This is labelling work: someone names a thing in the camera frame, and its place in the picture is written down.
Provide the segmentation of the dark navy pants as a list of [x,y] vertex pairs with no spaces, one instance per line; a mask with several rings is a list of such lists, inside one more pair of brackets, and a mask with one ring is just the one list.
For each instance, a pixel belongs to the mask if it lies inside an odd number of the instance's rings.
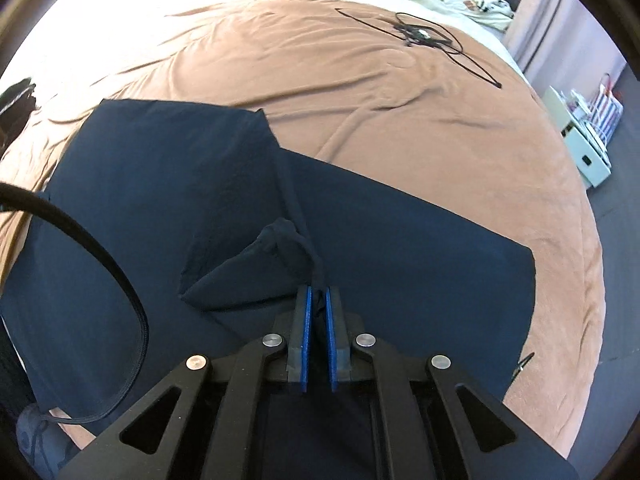
[[[1,314],[35,393],[43,479],[525,479],[503,405],[533,315],[530,250],[281,148],[259,112],[106,101],[30,214]],[[312,289],[308,389],[288,382]],[[352,380],[332,392],[337,287]]]

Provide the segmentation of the orange fleece blanket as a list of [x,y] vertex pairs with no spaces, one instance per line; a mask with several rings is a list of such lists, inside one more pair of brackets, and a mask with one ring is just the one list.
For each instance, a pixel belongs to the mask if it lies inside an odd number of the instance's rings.
[[541,100],[477,32],[472,57],[495,89],[430,49],[396,47],[362,21],[390,6],[229,0],[179,6],[115,73],[56,96],[1,159],[3,181],[40,191],[100,101],[260,108],[282,146],[443,206],[528,246],[533,363],[506,403],[560,454],[572,448],[600,356],[602,248],[588,198]]

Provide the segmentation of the white storage box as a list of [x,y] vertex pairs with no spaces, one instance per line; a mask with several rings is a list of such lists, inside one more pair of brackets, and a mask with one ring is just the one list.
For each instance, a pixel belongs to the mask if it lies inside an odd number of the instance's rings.
[[585,188],[597,188],[612,174],[608,150],[590,124],[590,109],[577,92],[564,96],[548,87],[542,96],[554,128],[559,131]]

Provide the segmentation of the striped basket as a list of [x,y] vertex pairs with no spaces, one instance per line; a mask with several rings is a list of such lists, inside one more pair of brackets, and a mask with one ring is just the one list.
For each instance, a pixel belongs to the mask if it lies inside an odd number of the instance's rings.
[[578,122],[590,127],[604,146],[612,140],[624,112],[623,104],[614,94],[609,73],[602,76],[598,91],[590,100],[575,89],[570,90],[568,107]]

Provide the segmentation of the cream fluffy blanket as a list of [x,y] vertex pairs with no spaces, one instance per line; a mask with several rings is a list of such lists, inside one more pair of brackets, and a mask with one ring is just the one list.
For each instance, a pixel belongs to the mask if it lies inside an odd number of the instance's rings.
[[485,67],[510,62],[498,38],[430,0],[58,0],[29,29],[2,84],[35,81],[44,96],[94,84],[162,79],[235,87],[250,78],[361,73],[405,12],[451,29]]

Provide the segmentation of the pile of dark clothes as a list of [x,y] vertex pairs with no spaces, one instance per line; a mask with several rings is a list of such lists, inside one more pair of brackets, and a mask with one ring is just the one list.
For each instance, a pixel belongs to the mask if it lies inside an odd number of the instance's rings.
[[24,130],[30,115],[37,107],[34,96],[36,85],[32,78],[12,84],[1,95],[1,153],[17,139]]

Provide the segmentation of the pink curtain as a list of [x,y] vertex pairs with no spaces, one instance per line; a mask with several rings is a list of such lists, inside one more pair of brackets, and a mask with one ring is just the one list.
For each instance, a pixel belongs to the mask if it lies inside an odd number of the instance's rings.
[[552,87],[591,98],[627,65],[620,49],[579,0],[521,0],[502,38],[538,94]]

